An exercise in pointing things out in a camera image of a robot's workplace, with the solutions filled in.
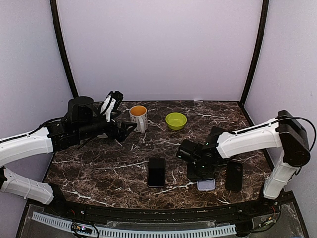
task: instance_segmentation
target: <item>phone screen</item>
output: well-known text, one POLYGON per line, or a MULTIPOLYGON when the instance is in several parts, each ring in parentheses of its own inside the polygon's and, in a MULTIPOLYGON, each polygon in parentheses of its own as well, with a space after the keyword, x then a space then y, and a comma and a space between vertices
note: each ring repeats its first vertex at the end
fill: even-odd
POLYGON ((165 159, 150 158, 148 167, 148 187, 165 186, 165 159))

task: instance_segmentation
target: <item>phone case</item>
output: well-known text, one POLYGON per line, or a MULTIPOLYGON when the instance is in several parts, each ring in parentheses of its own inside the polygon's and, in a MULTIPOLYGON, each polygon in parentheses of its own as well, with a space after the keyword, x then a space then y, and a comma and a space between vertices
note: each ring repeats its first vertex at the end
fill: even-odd
POLYGON ((225 188, 240 192, 242 189, 243 166, 241 163, 230 161, 227 164, 225 188))

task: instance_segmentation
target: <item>marble tabletop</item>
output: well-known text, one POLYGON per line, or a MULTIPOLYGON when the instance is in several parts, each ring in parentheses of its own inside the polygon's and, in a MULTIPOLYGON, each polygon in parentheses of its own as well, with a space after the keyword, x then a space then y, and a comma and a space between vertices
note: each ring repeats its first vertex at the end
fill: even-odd
POLYGON ((186 177, 186 162, 175 154, 184 139, 204 143, 213 126, 226 130, 248 127, 236 102, 123 102, 120 121, 130 121, 129 109, 148 109, 148 130, 132 132, 123 142, 95 138, 84 147, 73 146, 55 154, 45 182, 58 184, 69 201, 134 209, 201 208, 257 199, 271 169, 262 151, 238 155, 243 164, 241 192, 224 187, 225 167, 216 171, 216 189, 200 192, 186 177), (188 122, 180 131, 167 127, 170 112, 184 113, 188 122), (166 158, 166 186, 147 187, 150 157, 166 158))

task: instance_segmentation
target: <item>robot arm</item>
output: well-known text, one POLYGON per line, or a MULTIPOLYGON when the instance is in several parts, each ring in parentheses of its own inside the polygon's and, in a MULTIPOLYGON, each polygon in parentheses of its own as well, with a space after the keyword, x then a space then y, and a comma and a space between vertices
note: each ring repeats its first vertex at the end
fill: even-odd
POLYGON ((225 132, 214 127, 204 145, 184 140, 176 156, 189 162, 188 179, 198 181, 214 178, 216 167, 224 165, 226 158, 282 147, 282 154, 263 190, 265 198, 276 199, 293 174, 310 159, 306 131, 291 118, 287 111, 279 111, 278 117, 243 130, 225 132))
POLYGON ((124 141, 136 128, 135 123, 122 122, 119 126, 113 118, 119 115, 123 95, 110 92, 97 109, 93 99, 77 97, 68 102, 68 112, 61 119, 52 119, 29 133, 0 140, 0 190, 49 204, 58 186, 40 183, 20 176, 4 165, 38 154, 47 154, 80 144, 81 140, 106 134, 124 141))

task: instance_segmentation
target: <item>black frame pole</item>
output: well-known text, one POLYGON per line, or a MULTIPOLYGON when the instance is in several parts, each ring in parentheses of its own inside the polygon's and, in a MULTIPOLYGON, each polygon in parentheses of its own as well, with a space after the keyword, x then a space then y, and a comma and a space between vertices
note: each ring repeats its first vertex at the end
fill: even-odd
POLYGON ((69 64, 67 53, 66 53, 66 47, 64 44, 64 39, 63 39, 62 31, 61 31, 56 0, 50 0, 50 5, 51 5, 53 24, 54 24, 60 56, 63 61, 63 65, 64 65, 64 69, 65 69, 65 73, 66 73, 66 77, 68 80, 71 93, 73 94, 73 97, 76 98, 79 96, 79 94, 76 88, 73 74, 71 73, 70 64, 69 64))
POLYGON ((249 91, 251 88, 252 80, 254 77, 254 73, 256 71, 256 67, 257 67, 257 63, 258 63, 258 59, 259 59, 259 55, 260 55, 260 50, 261 50, 261 45, 262 45, 262 41, 263 41, 263 35, 264 35, 267 12, 268 12, 268 5, 269 5, 269 0, 263 0, 256 44, 254 46, 254 51, 253 51, 253 55, 252 55, 252 60, 251 60, 247 80, 246 80, 246 83, 244 85, 244 89, 243 89, 242 96, 240 99, 240 103, 242 106, 244 106, 244 104, 247 100, 247 97, 248 97, 248 94, 249 94, 249 91))

